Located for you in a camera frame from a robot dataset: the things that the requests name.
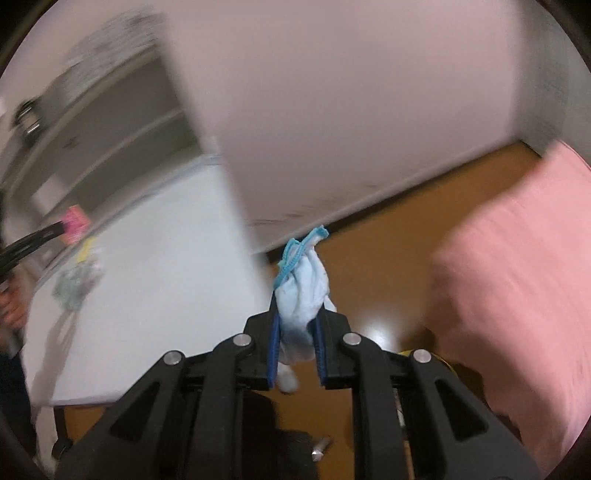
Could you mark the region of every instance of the pink fabric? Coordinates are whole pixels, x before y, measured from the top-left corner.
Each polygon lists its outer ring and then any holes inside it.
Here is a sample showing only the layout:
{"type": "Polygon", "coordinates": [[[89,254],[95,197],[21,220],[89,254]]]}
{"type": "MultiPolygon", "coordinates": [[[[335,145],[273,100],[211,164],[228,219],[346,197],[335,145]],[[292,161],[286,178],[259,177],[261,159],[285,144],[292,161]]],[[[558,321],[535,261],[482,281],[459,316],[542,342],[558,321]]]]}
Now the pink fabric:
{"type": "Polygon", "coordinates": [[[427,326],[549,473],[591,416],[591,170],[568,145],[436,254],[427,326]]]}

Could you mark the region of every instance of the brown floor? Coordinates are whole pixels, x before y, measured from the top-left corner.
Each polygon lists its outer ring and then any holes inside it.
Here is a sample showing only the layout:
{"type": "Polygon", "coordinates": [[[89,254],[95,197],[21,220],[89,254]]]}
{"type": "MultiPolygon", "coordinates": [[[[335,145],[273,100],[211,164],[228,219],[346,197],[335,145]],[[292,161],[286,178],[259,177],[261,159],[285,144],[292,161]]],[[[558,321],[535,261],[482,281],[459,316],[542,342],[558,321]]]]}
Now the brown floor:
{"type": "MultiPolygon", "coordinates": [[[[444,236],[475,207],[513,186],[538,161],[521,143],[486,155],[427,183],[385,210],[317,247],[330,277],[331,298],[353,330],[383,348],[400,351],[431,344],[422,325],[429,259],[444,236]]],[[[335,439],[319,463],[323,479],[352,479],[350,394],[323,391],[313,363],[297,365],[301,388],[277,402],[282,427],[335,439]]],[[[100,410],[70,409],[78,438],[100,410]]]]}

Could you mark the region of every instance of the pink wall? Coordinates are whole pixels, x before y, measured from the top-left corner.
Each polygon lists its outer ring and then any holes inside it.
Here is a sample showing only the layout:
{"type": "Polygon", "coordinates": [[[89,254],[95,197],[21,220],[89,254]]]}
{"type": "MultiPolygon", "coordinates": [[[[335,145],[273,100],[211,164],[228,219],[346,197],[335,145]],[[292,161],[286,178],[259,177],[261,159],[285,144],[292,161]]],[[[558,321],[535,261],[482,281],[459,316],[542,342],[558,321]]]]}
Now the pink wall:
{"type": "MultiPolygon", "coordinates": [[[[9,108],[60,73],[83,34],[138,4],[60,0],[0,80],[9,108]]],[[[228,159],[261,247],[515,134],[518,0],[156,4],[174,79],[228,159]]]]}

